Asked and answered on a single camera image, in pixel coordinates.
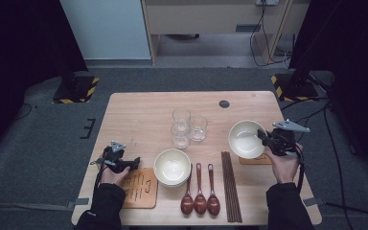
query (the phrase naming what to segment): black sleeve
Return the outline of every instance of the black sleeve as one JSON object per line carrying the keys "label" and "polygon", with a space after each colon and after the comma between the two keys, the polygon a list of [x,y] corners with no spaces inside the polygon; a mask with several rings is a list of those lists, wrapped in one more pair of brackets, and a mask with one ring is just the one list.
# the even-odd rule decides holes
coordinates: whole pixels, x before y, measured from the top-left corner
{"label": "black sleeve", "polygon": [[125,191],[114,184],[101,184],[92,198],[91,209],[77,223],[77,230],[122,229],[119,211],[125,201]]}
{"label": "black sleeve", "polygon": [[313,226],[294,183],[276,184],[266,192],[268,229],[306,230]]}

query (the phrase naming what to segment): black and yellow hazard tape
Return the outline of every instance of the black and yellow hazard tape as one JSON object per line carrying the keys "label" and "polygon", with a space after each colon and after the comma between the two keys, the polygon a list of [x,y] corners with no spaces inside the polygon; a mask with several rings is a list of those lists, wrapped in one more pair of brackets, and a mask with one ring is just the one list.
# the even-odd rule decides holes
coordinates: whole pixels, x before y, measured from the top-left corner
{"label": "black and yellow hazard tape", "polygon": [[271,77],[271,82],[274,85],[274,89],[276,90],[277,97],[279,98],[280,102],[316,102],[318,101],[317,97],[287,97],[284,95],[284,91],[277,81],[276,76]]}
{"label": "black and yellow hazard tape", "polygon": [[85,97],[78,98],[78,99],[71,99],[71,98],[64,97],[61,99],[53,100],[53,103],[54,104],[88,103],[92,97],[92,94],[94,94],[95,88],[97,87],[99,80],[100,78],[96,78],[96,77],[92,78],[92,82],[90,82],[90,85],[87,89]]}

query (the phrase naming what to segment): wooden spoon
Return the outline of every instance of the wooden spoon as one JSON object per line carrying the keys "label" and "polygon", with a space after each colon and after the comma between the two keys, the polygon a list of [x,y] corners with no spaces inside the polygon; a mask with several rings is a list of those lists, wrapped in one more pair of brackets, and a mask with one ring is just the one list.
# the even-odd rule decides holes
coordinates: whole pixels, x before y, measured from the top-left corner
{"label": "wooden spoon", "polygon": [[207,200],[201,191],[201,164],[196,163],[196,180],[198,182],[198,195],[195,197],[194,208],[195,211],[203,215],[207,211]]}
{"label": "wooden spoon", "polygon": [[220,211],[220,204],[214,191],[214,166],[212,164],[208,165],[208,172],[210,175],[210,184],[211,184],[211,195],[208,198],[207,202],[208,212],[213,216],[217,216]]}
{"label": "wooden spoon", "polygon": [[191,214],[191,212],[194,209],[194,201],[190,193],[192,171],[193,171],[193,164],[191,165],[190,176],[188,177],[188,180],[187,180],[187,194],[185,194],[183,199],[181,199],[181,212],[183,212],[183,214],[185,215]]}

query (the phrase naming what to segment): small wooden tray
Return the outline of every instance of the small wooden tray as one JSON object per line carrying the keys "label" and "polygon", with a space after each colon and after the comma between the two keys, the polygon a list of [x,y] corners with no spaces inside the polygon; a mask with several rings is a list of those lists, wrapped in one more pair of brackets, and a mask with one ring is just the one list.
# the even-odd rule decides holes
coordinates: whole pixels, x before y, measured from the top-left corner
{"label": "small wooden tray", "polygon": [[122,183],[126,193],[123,208],[154,208],[157,185],[158,180],[153,169],[138,169],[130,172]]}
{"label": "small wooden tray", "polygon": [[244,159],[239,157],[242,165],[271,165],[271,160],[264,153],[254,159]]}

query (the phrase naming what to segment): chopsticks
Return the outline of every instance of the chopsticks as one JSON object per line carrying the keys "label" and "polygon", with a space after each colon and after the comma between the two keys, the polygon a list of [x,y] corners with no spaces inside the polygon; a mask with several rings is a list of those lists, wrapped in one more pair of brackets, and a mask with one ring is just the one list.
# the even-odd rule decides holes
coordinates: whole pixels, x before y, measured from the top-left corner
{"label": "chopsticks", "polygon": [[241,207],[236,190],[235,176],[232,168],[231,155],[222,151],[223,185],[225,188],[226,213],[228,222],[242,222]]}

